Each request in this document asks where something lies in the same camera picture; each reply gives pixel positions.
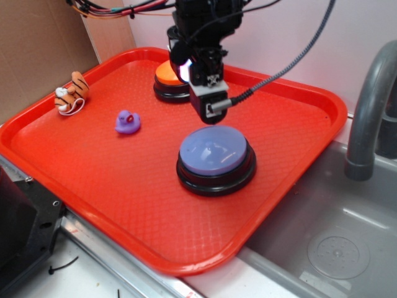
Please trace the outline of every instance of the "purple button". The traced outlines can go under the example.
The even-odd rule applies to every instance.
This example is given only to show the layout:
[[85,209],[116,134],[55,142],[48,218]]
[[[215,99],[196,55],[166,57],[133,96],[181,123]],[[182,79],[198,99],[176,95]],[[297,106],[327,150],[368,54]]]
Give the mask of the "purple button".
[[182,142],[181,160],[191,172],[217,176],[235,169],[246,156],[247,143],[238,130],[208,126],[191,133]]

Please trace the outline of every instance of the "orange tray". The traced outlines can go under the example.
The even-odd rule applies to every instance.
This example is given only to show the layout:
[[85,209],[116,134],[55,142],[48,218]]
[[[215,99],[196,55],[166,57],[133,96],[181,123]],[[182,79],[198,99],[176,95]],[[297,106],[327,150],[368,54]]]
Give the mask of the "orange tray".
[[[154,96],[154,73],[167,51],[138,48],[84,74],[89,100],[59,115],[54,95],[6,122],[0,154],[40,181],[108,237],[163,273],[185,276],[232,258],[344,125],[333,93],[279,79],[230,108],[221,123],[241,131],[256,152],[257,171],[242,190],[202,197],[176,174],[183,139],[205,124],[193,107]],[[268,76],[225,67],[229,95]],[[141,129],[120,135],[121,110],[137,112]]]

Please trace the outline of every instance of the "tiger plush toy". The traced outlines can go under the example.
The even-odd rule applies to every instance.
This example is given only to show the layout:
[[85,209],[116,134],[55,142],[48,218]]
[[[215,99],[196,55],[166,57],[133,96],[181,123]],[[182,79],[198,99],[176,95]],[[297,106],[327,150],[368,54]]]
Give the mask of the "tiger plush toy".
[[61,115],[73,115],[79,112],[88,98],[89,87],[82,74],[72,72],[72,85],[55,89],[55,106]]

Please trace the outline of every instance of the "purple rubber duck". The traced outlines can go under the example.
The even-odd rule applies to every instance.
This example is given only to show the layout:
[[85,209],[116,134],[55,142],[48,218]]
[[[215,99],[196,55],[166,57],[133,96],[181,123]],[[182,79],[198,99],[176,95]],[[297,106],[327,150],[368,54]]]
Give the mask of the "purple rubber duck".
[[119,133],[131,134],[141,127],[141,119],[137,113],[122,110],[116,119],[115,130]]

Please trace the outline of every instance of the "sink basin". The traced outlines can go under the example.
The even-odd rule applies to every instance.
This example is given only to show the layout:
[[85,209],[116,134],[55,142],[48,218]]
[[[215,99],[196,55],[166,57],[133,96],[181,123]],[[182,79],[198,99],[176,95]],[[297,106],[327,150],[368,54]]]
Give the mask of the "sink basin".
[[356,182],[345,153],[332,142],[246,246],[312,297],[395,297],[397,163],[377,157],[373,178]]

